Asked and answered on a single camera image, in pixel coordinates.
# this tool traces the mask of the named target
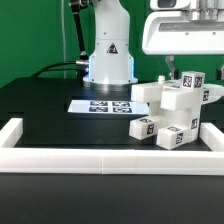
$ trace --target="green wall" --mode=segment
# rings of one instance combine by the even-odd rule
[[[78,43],[74,21],[65,0],[65,30],[67,60],[78,59]],[[146,56],[141,50],[144,22],[147,17],[146,1],[121,0],[131,15],[130,52],[136,60],[136,77],[154,81],[162,72],[168,75],[163,56]],[[40,68],[63,61],[61,29],[61,0],[13,1],[0,0],[0,86],[18,77],[32,75]],[[94,10],[81,12],[86,48],[94,50]],[[177,56],[175,67],[183,70],[206,72],[206,79],[214,80],[216,68],[223,62],[221,56]],[[75,77],[69,72],[68,77]],[[63,73],[45,74],[44,77],[62,77]]]

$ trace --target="black table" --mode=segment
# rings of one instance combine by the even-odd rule
[[[72,99],[129,101],[130,92],[79,88],[76,80],[16,79],[0,89],[0,125],[24,119],[17,147],[161,149],[129,137],[141,115],[67,113]],[[223,100],[202,121],[223,128]],[[178,150],[209,150],[200,140]],[[0,174],[0,223],[223,223],[224,177]]]

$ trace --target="white block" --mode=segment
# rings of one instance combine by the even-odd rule
[[[162,116],[147,116],[130,122],[129,135],[139,140],[158,133],[158,129],[167,125]]]
[[[156,116],[160,111],[161,101],[151,102],[149,105],[149,115]]]
[[[133,85],[131,100],[140,103],[160,101],[162,91],[163,85],[157,82]]]
[[[156,144],[168,150],[174,149],[188,143],[189,130],[188,127],[177,125],[159,129]]]
[[[140,151],[136,174],[224,175],[224,153],[203,151]]]
[[[135,150],[109,150],[102,158],[102,174],[135,174]]]
[[[12,118],[0,131],[0,148],[14,147],[23,134],[23,120]]]
[[[224,134],[211,123],[202,123],[200,138],[215,152],[224,152]]]
[[[205,73],[202,72],[183,72],[181,88],[194,90],[201,89],[204,86]]]
[[[103,153],[84,149],[1,149],[0,172],[101,174]]]
[[[223,87],[213,84],[205,84],[203,95],[201,97],[202,104],[213,103],[223,96]]]
[[[162,92],[161,108],[171,111],[191,108],[201,102],[201,91],[176,89]]]

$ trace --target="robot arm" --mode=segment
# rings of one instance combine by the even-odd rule
[[[149,55],[224,53],[224,1],[152,0],[143,35]]]
[[[77,14],[90,4],[95,10],[95,51],[89,57],[89,74],[84,77],[84,86],[123,90],[137,82],[133,76],[133,58],[128,51],[130,16],[119,0],[71,0],[70,6],[78,20],[77,31],[80,31]],[[82,34],[79,43],[81,53],[85,52]]]

